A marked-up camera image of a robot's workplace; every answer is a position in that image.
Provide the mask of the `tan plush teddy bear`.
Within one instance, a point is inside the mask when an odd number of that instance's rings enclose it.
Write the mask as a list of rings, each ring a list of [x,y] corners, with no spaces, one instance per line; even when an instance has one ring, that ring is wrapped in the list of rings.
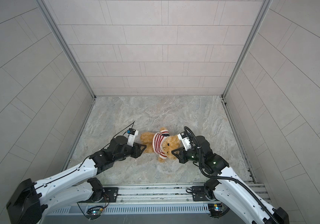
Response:
[[[140,135],[140,141],[141,141],[141,144],[143,145],[146,145],[147,148],[146,150],[144,151],[144,153],[155,153],[153,151],[153,146],[152,146],[152,141],[153,141],[153,136],[155,135],[156,133],[152,133],[152,132],[145,132],[145,133],[142,133]],[[167,155],[167,159],[170,159],[170,160],[175,160],[176,157],[172,155],[171,151],[172,150],[175,150],[175,149],[178,149],[181,145],[181,141],[178,139],[178,137],[176,135],[172,136],[170,135],[166,140],[164,140],[164,142],[162,143],[162,147],[163,147],[163,151],[164,153],[166,153]],[[158,161],[159,162],[164,162],[166,159],[162,159],[158,156]]]

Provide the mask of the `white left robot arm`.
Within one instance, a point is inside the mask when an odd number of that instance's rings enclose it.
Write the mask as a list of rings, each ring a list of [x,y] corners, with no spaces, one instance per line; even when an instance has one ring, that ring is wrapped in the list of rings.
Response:
[[[146,145],[124,136],[113,138],[106,148],[88,156],[84,161],[51,177],[22,181],[9,199],[6,209],[12,224],[37,224],[47,213],[68,204],[102,199],[104,188],[96,175],[127,157],[138,158]]]

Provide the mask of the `red white striped knit sweater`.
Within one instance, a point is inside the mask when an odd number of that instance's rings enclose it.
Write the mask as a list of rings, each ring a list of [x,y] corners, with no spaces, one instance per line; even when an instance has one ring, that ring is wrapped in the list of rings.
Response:
[[[169,137],[168,130],[164,129],[153,136],[153,151],[162,159],[167,159],[166,153],[163,151],[162,143]]]

